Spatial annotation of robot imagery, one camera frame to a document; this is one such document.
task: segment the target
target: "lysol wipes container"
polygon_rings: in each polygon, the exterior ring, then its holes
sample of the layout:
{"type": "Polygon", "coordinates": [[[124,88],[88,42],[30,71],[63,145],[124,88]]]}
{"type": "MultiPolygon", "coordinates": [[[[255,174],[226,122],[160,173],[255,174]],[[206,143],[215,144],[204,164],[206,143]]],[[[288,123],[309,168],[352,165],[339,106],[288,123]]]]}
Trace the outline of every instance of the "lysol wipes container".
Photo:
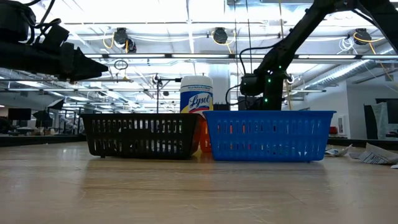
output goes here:
{"type": "Polygon", "coordinates": [[[182,78],[180,95],[181,113],[213,110],[213,80],[205,76],[190,75],[182,78]]]}

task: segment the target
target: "blue basket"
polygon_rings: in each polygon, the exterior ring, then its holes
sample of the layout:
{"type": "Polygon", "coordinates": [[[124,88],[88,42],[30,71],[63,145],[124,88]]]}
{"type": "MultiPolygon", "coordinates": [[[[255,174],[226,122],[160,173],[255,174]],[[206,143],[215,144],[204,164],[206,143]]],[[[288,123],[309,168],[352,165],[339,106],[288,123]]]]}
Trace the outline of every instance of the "blue basket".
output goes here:
{"type": "Polygon", "coordinates": [[[220,161],[320,161],[335,111],[205,111],[220,161]]]}

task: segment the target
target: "plastic basket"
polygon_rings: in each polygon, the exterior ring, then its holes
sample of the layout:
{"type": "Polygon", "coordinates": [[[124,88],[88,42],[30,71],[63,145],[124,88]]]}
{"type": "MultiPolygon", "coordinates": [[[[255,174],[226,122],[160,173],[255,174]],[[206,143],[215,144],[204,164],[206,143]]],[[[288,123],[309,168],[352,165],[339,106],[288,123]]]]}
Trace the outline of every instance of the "plastic basket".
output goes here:
{"type": "Polygon", "coordinates": [[[94,156],[187,159],[197,151],[199,114],[81,114],[94,156]]]}
{"type": "Polygon", "coordinates": [[[206,111],[213,158],[320,161],[334,111],[206,111]]]}
{"type": "Polygon", "coordinates": [[[210,136],[206,122],[202,126],[201,138],[200,138],[200,150],[202,152],[211,152],[210,136]]]}

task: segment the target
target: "white column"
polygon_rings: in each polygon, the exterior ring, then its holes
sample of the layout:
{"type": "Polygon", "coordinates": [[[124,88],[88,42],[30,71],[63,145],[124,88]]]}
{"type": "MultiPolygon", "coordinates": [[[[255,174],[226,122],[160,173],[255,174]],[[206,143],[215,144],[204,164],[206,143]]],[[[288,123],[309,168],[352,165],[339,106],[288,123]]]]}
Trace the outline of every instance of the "white column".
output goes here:
{"type": "Polygon", "coordinates": [[[209,77],[213,80],[213,103],[226,104],[225,93],[230,88],[229,65],[210,65],[209,77]]]}

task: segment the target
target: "table surface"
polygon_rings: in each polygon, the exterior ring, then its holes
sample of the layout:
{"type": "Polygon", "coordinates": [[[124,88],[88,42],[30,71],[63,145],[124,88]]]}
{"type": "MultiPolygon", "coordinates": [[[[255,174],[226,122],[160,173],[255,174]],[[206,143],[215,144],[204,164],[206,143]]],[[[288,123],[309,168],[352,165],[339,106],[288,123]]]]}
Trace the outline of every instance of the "table surface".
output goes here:
{"type": "Polygon", "coordinates": [[[311,163],[148,161],[85,142],[0,149],[0,223],[395,223],[398,170],[311,163]]]}

